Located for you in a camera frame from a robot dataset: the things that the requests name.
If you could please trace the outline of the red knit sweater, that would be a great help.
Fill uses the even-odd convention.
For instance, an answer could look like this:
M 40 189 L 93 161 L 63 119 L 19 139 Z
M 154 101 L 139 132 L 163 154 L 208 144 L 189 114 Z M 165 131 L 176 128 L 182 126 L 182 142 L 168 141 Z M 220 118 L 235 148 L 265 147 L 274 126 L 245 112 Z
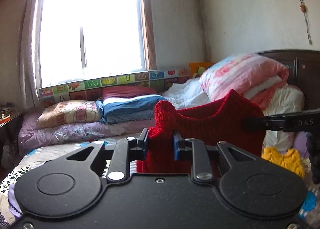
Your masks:
M 260 156 L 265 131 L 248 131 L 242 121 L 262 118 L 263 111 L 250 100 L 231 90 L 224 98 L 208 104 L 177 110 L 166 100 L 154 109 L 155 126 L 149 129 L 146 160 L 137 161 L 138 173 L 187 174 L 189 161 L 174 159 L 174 132 L 186 138 L 199 139 L 215 146 L 226 141 L 249 153 Z

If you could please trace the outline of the cartoon mouse bed blanket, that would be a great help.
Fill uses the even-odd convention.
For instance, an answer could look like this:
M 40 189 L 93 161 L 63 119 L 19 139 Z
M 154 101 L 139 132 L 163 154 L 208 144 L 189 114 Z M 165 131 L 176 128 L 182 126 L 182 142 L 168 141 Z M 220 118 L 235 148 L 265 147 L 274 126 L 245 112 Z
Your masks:
M 88 144 L 88 142 L 78 142 L 40 147 L 26 154 L 20 163 L 1 180 L 1 228 L 9 228 L 16 220 L 15 215 L 18 215 L 21 211 L 15 206 L 13 197 L 9 195 L 9 191 L 14 187 L 18 178 L 28 171 L 45 164 L 47 161 L 57 159 Z M 313 184 L 311 180 L 311 165 L 306 153 L 298 151 L 304 167 L 304 181 L 309 190 L 303 207 L 299 212 L 299 217 L 313 228 L 319 228 L 319 185 Z

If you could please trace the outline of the yellow knit garment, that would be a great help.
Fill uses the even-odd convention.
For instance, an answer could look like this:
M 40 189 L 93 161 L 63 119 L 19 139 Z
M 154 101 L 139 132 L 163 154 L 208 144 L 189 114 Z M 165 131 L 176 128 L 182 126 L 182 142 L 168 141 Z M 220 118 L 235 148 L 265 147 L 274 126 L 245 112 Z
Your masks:
M 275 147 L 266 147 L 263 149 L 261 157 L 275 165 L 283 167 L 301 178 L 305 177 L 304 167 L 300 153 L 296 149 L 288 149 L 285 153 L 281 153 Z

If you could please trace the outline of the blue white folded blanket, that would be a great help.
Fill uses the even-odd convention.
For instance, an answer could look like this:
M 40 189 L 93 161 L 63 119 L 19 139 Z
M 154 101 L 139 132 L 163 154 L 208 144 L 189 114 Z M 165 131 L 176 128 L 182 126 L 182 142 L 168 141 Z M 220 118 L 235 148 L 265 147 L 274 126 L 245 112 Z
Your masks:
M 167 101 L 159 94 L 148 94 L 134 98 L 105 98 L 97 100 L 96 105 L 102 123 L 118 124 L 152 119 L 155 105 L 163 100 Z

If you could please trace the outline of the dark wooden headboard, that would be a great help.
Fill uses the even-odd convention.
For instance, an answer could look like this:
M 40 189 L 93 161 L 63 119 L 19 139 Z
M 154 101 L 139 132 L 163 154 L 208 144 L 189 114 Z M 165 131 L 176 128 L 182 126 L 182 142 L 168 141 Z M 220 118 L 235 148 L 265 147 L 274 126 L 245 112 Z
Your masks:
M 269 50 L 258 53 L 272 58 L 289 69 L 287 83 L 302 90 L 304 110 L 319 108 L 319 51 L 314 50 Z

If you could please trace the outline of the pink floral folded quilt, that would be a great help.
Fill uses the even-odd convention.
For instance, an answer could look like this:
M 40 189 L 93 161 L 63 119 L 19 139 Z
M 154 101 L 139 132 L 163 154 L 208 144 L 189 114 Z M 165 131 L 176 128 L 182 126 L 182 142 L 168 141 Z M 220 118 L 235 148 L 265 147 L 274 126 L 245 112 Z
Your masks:
M 287 82 L 289 69 L 280 62 L 258 55 L 234 54 L 214 64 L 200 76 L 203 92 L 210 101 L 239 95 L 266 109 L 276 91 Z

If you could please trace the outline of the maroon folded pillow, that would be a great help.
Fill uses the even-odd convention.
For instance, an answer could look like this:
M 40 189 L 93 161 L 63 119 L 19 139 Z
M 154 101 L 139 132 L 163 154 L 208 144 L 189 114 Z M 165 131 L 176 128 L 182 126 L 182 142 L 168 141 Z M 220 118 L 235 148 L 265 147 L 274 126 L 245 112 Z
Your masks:
M 134 98 L 149 94 L 157 94 L 157 91 L 145 86 L 111 86 L 102 89 L 102 99 L 107 98 Z

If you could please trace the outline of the white duvet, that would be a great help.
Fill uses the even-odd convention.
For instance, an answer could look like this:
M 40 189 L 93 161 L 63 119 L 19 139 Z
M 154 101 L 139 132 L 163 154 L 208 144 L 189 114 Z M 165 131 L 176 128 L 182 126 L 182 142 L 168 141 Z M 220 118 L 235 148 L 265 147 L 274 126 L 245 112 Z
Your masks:
M 178 110 L 210 103 L 200 86 L 199 78 L 189 79 L 183 84 L 173 83 L 162 96 Z

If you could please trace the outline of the colourful alphabet foam mat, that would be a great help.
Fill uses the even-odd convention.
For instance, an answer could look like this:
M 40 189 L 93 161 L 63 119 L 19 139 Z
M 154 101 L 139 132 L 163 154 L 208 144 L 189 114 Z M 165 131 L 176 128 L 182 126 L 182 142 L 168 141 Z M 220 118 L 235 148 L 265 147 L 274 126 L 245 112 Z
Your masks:
M 165 92 L 173 83 L 184 83 L 191 77 L 189 68 L 174 70 L 154 70 L 112 77 L 75 81 L 39 89 L 40 100 L 44 107 L 69 100 L 97 100 L 102 90 L 112 86 L 145 86 Z

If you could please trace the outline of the lavender quilt in plastic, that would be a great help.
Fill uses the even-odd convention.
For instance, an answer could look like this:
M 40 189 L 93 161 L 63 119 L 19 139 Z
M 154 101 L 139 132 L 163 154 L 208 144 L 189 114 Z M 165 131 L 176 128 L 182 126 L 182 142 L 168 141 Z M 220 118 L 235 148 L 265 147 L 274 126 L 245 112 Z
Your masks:
M 39 129 L 36 125 L 39 116 L 39 112 L 32 112 L 24 116 L 17 143 L 20 156 L 24 156 L 36 148 L 53 144 L 93 141 L 99 138 L 139 133 L 144 128 L 153 127 L 155 124 L 155 120 L 152 118 L 111 125 L 101 122 L 71 123 Z

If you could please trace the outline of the orange cartoon cushion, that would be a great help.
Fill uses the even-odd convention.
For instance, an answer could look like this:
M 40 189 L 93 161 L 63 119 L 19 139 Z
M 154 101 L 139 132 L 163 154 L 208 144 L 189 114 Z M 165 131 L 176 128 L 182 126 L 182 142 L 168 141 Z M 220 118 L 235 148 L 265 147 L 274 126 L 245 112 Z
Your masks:
M 214 63 L 211 62 L 189 63 L 191 78 L 199 78 L 206 71 L 206 69 L 213 66 L 213 64 Z

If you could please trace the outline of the dark side table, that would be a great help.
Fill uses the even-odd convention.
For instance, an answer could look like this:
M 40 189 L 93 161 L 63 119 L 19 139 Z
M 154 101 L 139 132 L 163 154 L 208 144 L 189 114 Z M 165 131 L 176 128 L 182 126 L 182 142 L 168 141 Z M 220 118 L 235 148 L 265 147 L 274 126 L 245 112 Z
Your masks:
M 1 128 L 23 114 L 23 111 L 19 111 L 12 103 L 1 104 Z

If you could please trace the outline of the bright window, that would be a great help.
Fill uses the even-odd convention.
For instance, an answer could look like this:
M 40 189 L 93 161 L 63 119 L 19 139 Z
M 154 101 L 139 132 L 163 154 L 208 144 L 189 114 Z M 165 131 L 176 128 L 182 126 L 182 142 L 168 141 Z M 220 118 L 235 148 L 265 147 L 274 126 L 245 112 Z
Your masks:
M 146 70 L 141 0 L 43 0 L 44 87 Z

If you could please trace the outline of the pale pink curtain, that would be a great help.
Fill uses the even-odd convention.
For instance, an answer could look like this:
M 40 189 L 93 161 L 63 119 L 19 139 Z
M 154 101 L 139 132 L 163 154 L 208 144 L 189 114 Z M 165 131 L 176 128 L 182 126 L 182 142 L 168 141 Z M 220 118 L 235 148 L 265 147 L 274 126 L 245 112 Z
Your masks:
M 29 109 L 40 105 L 41 81 L 40 30 L 43 0 L 26 0 L 20 48 L 20 90 L 22 105 Z

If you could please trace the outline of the hanging wall ornament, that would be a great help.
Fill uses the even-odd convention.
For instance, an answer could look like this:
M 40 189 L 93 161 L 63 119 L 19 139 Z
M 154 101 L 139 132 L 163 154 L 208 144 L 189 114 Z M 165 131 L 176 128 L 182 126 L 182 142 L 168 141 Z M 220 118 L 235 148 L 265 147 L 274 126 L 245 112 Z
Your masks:
M 309 17 L 308 17 L 308 9 L 306 7 L 304 0 L 300 0 L 300 10 L 304 15 L 304 20 L 305 20 L 305 24 L 306 24 L 306 33 L 308 36 L 308 43 L 309 43 L 309 45 L 312 45 L 312 38 L 311 38 L 311 34 L 310 34 L 310 22 L 309 22 Z

